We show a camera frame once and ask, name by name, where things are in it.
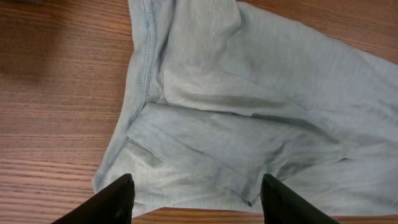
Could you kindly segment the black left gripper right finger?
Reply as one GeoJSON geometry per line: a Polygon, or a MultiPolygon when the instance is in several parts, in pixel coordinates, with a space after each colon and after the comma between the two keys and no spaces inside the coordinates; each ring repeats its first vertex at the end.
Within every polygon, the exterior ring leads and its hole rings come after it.
{"type": "Polygon", "coordinates": [[[261,204],[265,224],[338,224],[270,174],[264,174],[261,204]]]}

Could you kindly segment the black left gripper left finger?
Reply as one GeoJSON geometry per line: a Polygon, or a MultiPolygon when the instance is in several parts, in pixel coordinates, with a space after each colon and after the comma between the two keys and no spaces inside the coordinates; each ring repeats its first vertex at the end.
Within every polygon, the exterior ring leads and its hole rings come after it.
{"type": "Polygon", "coordinates": [[[124,174],[53,224],[131,224],[135,189],[124,174]]]}

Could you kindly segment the light blue t-shirt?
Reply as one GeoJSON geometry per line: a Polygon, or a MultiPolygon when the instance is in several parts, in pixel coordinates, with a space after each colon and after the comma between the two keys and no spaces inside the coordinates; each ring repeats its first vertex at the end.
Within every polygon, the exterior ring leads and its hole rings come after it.
{"type": "Polygon", "coordinates": [[[132,214],[260,212],[264,174],[328,215],[397,213],[397,65],[245,2],[130,1],[134,53],[93,177],[132,214]]]}

